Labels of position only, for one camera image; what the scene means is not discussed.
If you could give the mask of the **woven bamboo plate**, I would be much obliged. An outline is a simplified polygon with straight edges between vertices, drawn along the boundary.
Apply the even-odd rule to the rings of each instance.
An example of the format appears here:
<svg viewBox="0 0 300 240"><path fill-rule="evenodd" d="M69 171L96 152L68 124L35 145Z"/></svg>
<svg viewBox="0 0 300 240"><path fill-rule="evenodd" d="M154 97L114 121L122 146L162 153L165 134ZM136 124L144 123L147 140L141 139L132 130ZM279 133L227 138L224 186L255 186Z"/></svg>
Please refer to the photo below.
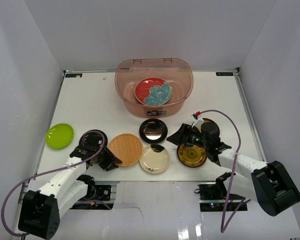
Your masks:
<svg viewBox="0 0 300 240"><path fill-rule="evenodd" d="M109 150L119 159L119 167L126 168L136 164L143 154L142 141L132 133L115 136L109 143Z"/></svg>

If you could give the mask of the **cream plate with black patch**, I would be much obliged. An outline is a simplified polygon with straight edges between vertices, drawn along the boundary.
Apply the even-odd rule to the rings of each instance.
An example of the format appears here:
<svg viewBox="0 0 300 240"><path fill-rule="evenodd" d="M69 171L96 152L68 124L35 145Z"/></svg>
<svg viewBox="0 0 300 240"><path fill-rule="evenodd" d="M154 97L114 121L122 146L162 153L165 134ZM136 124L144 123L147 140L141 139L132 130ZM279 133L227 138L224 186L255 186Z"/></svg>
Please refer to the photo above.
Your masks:
<svg viewBox="0 0 300 240"><path fill-rule="evenodd" d="M139 164L141 168L150 174L161 174L170 165L170 154L160 144L150 144L143 149Z"/></svg>

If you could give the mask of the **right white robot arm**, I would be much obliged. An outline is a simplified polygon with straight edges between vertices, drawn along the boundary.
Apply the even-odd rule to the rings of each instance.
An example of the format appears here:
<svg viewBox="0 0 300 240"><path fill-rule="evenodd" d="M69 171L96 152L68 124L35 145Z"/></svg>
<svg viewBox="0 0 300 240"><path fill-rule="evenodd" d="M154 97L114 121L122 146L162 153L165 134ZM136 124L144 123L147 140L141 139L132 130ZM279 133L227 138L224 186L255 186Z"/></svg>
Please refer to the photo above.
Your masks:
<svg viewBox="0 0 300 240"><path fill-rule="evenodd" d="M237 154L221 141L220 129L214 122L203 122L200 131L183 123L167 141L177 146L203 148L211 162L235 170L234 174L226 172L217 177L212 186L223 200L233 194L246 197L273 217L300 202L300 191L281 162L264 162Z"/></svg>

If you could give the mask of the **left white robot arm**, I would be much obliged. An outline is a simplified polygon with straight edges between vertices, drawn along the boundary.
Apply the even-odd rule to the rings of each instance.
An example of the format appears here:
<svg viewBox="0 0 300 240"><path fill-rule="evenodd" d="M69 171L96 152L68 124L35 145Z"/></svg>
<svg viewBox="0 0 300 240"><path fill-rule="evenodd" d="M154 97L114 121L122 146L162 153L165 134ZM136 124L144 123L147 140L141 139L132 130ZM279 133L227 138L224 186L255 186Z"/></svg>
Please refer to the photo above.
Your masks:
<svg viewBox="0 0 300 240"><path fill-rule="evenodd" d="M50 240L61 218L74 205L100 203L94 177L86 171L98 165L108 172L118 168L121 160L107 147L108 138L101 130L90 130L80 138L64 167L38 190L28 190L22 200L18 229L29 235Z"/></svg>

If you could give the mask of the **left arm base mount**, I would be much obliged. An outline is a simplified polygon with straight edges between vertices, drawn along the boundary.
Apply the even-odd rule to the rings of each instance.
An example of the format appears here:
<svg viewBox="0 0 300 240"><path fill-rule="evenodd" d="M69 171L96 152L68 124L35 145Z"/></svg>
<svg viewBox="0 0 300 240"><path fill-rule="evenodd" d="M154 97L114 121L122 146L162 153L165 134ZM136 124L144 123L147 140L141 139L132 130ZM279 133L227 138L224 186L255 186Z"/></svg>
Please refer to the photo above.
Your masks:
<svg viewBox="0 0 300 240"><path fill-rule="evenodd" d="M114 205L112 197L113 187L99 184L91 188L90 193L79 200L79 204L72 206L72 210L111 210Z"/></svg>

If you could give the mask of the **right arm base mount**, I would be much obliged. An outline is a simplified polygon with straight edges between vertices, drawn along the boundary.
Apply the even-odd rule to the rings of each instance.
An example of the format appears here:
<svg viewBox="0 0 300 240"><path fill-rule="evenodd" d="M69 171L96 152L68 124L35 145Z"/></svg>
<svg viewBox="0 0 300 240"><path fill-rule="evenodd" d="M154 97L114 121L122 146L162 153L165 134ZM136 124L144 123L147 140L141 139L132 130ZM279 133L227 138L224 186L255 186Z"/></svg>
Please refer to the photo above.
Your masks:
<svg viewBox="0 0 300 240"><path fill-rule="evenodd" d="M199 184L194 193L199 196L200 211L204 212L223 212L226 193L217 189L215 182ZM230 194L227 204L227 212L233 212L239 205L241 200L245 200L242 196Z"/></svg>

